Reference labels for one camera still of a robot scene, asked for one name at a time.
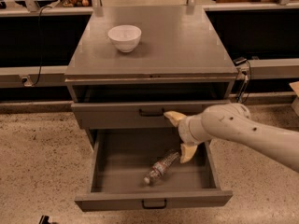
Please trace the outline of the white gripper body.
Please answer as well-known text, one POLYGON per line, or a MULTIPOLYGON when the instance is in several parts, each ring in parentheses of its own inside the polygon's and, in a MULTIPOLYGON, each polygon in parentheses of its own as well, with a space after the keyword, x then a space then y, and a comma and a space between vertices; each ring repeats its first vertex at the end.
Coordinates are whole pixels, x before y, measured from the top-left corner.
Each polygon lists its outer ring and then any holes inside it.
POLYGON ((212 115, 182 115, 178 121, 178 133, 184 145, 195 147, 214 138, 212 132, 216 124, 217 120, 212 115))

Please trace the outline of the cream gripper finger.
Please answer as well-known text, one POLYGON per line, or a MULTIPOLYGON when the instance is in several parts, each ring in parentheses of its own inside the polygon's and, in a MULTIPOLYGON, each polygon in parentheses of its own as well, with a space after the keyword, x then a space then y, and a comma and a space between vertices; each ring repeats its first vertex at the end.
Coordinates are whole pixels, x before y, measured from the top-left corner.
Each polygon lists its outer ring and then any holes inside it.
POLYGON ((181 144, 180 150, 181 150, 180 162, 186 163, 190 161, 194 156, 197 150, 197 146, 188 146, 187 144, 181 144))
POLYGON ((179 113, 177 111, 167 111, 164 112, 164 116, 170 120, 173 126, 179 126, 179 123, 186 118, 186 115, 179 113))

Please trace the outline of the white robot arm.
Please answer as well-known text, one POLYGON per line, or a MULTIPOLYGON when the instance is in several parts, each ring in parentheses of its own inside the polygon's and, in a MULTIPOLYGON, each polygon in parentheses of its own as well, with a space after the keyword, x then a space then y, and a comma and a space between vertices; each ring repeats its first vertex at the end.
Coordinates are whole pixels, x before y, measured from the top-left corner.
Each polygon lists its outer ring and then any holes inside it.
POLYGON ((164 115, 178 128, 181 163, 190 161, 200 144, 218 138, 250 147, 299 172, 299 132, 255 122, 242 104, 212 105, 192 116, 177 111, 164 115))

